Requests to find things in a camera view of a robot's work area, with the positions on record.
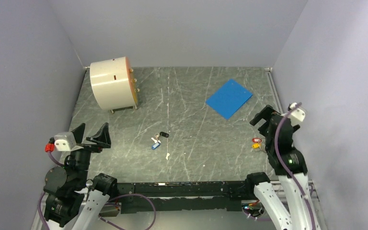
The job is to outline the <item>red key tag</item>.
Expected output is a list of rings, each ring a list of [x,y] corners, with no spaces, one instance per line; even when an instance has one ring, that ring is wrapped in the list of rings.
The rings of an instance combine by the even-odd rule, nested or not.
[[[262,143],[263,139],[262,138],[253,138],[252,142],[253,143]]]

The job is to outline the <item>yellow key tag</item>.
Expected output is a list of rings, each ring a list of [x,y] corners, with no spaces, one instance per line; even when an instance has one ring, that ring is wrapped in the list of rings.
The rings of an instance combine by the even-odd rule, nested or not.
[[[254,143],[252,144],[252,149],[260,149],[261,148],[261,144],[260,143]]]

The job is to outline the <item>large metal keyring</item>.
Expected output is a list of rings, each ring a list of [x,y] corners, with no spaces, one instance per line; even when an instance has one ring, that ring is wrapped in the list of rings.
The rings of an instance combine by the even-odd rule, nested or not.
[[[265,149],[264,148],[256,148],[256,149],[254,149],[254,152],[255,153],[261,153],[261,154],[267,154],[267,152],[265,151]]]

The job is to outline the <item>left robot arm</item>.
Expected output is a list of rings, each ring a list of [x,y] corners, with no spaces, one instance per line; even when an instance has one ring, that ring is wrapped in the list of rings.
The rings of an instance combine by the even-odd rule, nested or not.
[[[85,126],[82,123],[72,131],[58,133],[45,146],[45,152],[56,164],[45,175],[41,194],[46,198],[45,207],[38,207],[46,229],[50,221],[62,229],[76,218],[73,229],[85,230],[105,203],[118,195],[117,179],[104,173],[95,176],[92,185],[87,186],[91,155],[109,149],[111,138],[107,122],[91,137],[84,137]]]

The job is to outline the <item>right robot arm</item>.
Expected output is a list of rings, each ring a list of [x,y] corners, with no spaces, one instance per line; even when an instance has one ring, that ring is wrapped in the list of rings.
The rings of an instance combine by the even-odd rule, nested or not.
[[[264,136],[269,164],[283,188],[287,206],[276,194],[264,172],[247,175],[244,192],[261,203],[278,230],[319,230],[320,224],[310,195],[308,168],[303,154],[294,146],[293,135],[306,117],[301,103],[291,103],[285,114],[267,105],[250,121]]]

